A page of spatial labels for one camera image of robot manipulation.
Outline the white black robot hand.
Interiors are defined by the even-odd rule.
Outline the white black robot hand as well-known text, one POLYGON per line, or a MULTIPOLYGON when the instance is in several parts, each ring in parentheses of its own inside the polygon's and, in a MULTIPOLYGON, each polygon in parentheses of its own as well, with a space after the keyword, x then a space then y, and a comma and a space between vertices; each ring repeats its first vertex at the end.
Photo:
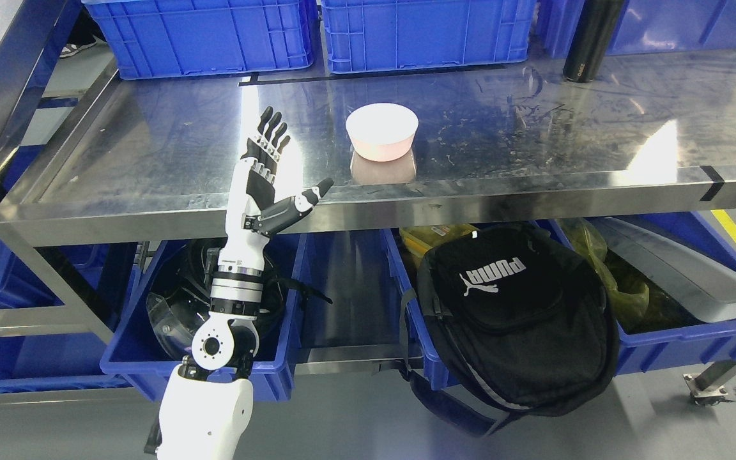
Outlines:
POLYGON ((264 247, 272 236, 309 215, 335 183, 325 178, 314 187, 275 198, 275 180, 290 136, 282 114, 267 107, 233 168, 224 224, 227 245, 220 251, 222 265, 261 266, 264 247))

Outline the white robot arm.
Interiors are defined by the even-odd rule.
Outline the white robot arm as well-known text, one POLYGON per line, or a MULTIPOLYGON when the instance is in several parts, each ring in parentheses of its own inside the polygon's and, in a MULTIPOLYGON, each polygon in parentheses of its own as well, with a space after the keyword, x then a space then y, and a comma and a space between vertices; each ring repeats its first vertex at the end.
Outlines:
POLYGON ((208 265, 207 320, 172 371, 158 413, 158 459, 231 459, 253 414, 262 248, 222 249, 208 265))

